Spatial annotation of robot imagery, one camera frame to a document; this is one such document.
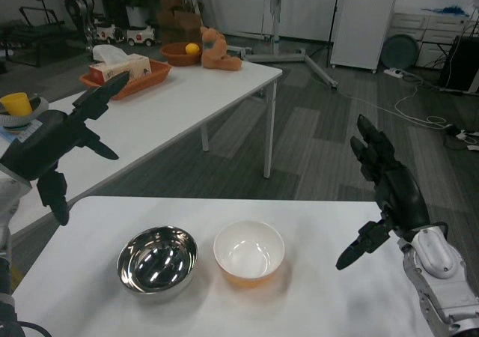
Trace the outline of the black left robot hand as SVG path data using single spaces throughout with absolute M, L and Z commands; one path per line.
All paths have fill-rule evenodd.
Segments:
M 30 128 L 10 143 L 1 157 L 1 166 L 28 182 L 36 180 L 43 206 L 49 207 L 60 225 L 69 220 L 67 182 L 56 171 L 58 161 L 75 147 L 90 148 L 108 159 L 119 156 L 100 137 L 87 128 L 86 120 L 96 120 L 108 110 L 108 102 L 123 90 L 129 81 L 128 73 L 120 73 L 106 84 L 92 88 L 73 102 L 70 114 L 47 110 L 40 114 Z

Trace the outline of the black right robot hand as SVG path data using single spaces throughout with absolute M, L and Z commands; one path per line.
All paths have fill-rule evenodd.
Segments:
M 374 184 L 375 202 L 381 220 L 369 221 L 358 237 L 341 253 L 336 268 L 343 270 L 365 253 L 375 252 L 393 231 L 398 237 L 410 236 L 416 228 L 430 224 L 424 197 L 410 170 L 396 160 L 395 149 L 387 135 L 359 115 L 357 127 L 362 138 L 353 136 L 350 146 L 361 163 L 365 180 Z

